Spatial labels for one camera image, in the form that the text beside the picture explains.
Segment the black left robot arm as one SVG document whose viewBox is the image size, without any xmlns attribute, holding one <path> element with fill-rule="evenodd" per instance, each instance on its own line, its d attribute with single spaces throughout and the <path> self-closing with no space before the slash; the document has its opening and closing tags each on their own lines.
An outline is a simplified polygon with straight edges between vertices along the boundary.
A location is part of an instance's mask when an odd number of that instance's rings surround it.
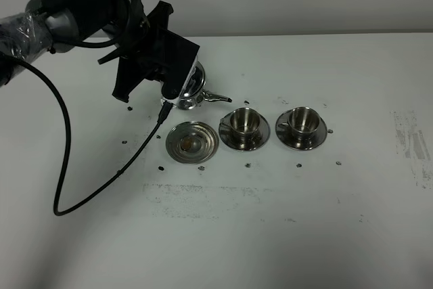
<svg viewBox="0 0 433 289">
<path fill-rule="evenodd" d="M 32 63 L 46 52 L 113 46 L 98 62 L 118 60 L 116 99 L 127 102 L 147 79 L 161 82 L 162 95 L 174 100 L 183 81 L 167 32 L 172 13 L 163 1 L 145 14 L 141 0 L 30 0 L 23 13 L 1 21 L 1 56 Z"/>
</svg>

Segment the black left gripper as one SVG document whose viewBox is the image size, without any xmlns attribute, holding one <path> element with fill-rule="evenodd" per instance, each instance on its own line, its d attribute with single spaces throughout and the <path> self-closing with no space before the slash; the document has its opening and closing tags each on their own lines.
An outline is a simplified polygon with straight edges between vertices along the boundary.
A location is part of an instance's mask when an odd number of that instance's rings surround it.
<svg viewBox="0 0 433 289">
<path fill-rule="evenodd" d="M 128 43 L 98 60 L 105 64 L 119 59 L 112 95 L 127 103 L 130 93 L 143 81 L 166 81 L 165 45 L 162 31 L 168 28 L 169 16 L 174 12 L 170 3 L 159 1 L 147 16 L 150 23 L 144 35 L 134 34 Z"/>
</svg>

